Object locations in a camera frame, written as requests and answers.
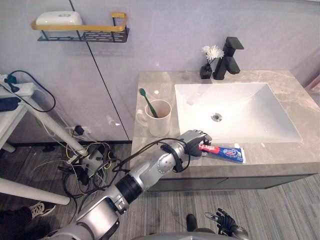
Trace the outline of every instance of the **toothpaste tube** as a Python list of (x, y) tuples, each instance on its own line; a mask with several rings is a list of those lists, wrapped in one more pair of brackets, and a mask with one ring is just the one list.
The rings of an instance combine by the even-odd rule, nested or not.
[(228, 147), (219, 147), (219, 146), (209, 146), (204, 144), (199, 144), (198, 148), (199, 150), (203, 152), (207, 152), (208, 154), (229, 159), (241, 164), (246, 163), (246, 156), (243, 148), (233, 148), (233, 147), (228, 148)]

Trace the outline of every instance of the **wall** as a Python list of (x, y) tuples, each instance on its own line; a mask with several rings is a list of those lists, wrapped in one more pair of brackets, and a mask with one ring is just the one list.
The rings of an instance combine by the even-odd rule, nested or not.
[[(72, 2), (85, 24), (111, 25), (109, 15), (114, 11), (129, 15), (127, 43), (89, 43), (129, 139), (133, 133), (139, 72), (198, 71), (204, 63), (201, 47), (214, 44), (222, 47), (227, 36), (238, 37), (245, 48), (234, 55), (242, 70), (288, 69), (302, 85), (320, 70), (320, 5), (317, 2)], [(4, 51), (0, 55), (0, 72), (17, 68), (29, 70), (57, 95), (63, 106), (60, 110), (70, 124), (89, 126), (98, 140), (127, 140), (122, 126), (108, 125), (109, 113), (115, 122), (119, 123), (119, 119), (86, 44), (39, 43), (36, 41), (39, 33), (28, 26), (41, 12), (69, 9), (67, 0), (2, 1), (0, 20), (5, 28), (4, 35), (0, 35), (0, 49)], [(28, 125), (36, 123), (29, 120)], [(26, 131), (23, 124), (17, 129), (20, 133), (24, 130), (25, 134), (21, 136), (15, 131), (11, 136), (13, 142), (45, 140), (38, 128), (33, 134)]]

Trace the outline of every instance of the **marble countertop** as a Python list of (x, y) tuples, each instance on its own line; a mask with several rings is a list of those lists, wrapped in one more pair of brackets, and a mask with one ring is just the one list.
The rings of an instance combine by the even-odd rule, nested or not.
[[(138, 89), (144, 88), (150, 101), (164, 99), (171, 103), (171, 127), (164, 138), (174, 138), (180, 135), (175, 84), (225, 83), (268, 83), (300, 133), (302, 142), (239, 143), (239, 146), (244, 148), (246, 164), (212, 157), (193, 157), (189, 169), (180, 174), (169, 173), (165, 178), (283, 176), (320, 172), (320, 108), (287, 70), (243, 70), (236, 75), (227, 73), (224, 80), (212, 78), (203, 80), (195, 71), (142, 72), (139, 75)], [(145, 105), (145, 99), (137, 94), (136, 111), (142, 110)], [(159, 138), (152, 136), (147, 127), (135, 121), (132, 153), (157, 139)], [(130, 162), (130, 167), (142, 161), (152, 150), (151, 148), (134, 158)]]

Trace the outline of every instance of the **baseboard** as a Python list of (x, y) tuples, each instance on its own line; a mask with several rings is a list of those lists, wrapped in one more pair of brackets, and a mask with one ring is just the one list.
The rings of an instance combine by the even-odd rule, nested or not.
[[(131, 140), (124, 140), (124, 141), (98, 141), (98, 142), (104, 142), (108, 144), (132, 144)], [(81, 145), (88, 145), (94, 143), (93, 141), (79, 141), (79, 144)], [(33, 147), (33, 146), (59, 146), (59, 143), (56, 141), (53, 142), (18, 142), (18, 143), (9, 143), (10, 145), (14, 147)]]

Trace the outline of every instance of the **faucet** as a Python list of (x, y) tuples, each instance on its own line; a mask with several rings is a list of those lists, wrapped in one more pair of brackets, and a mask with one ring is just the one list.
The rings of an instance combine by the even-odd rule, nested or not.
[(226, 71), (231, 74), (240, 73), (240, 69), (233, 57), (236, 49), (245, 48), (237, 37), (228, 36), (222, 49), (224, 51), (224, 57), (219, 59), (213, 73), (213, 78), (215, 80), (223, 80), (225, 78)]

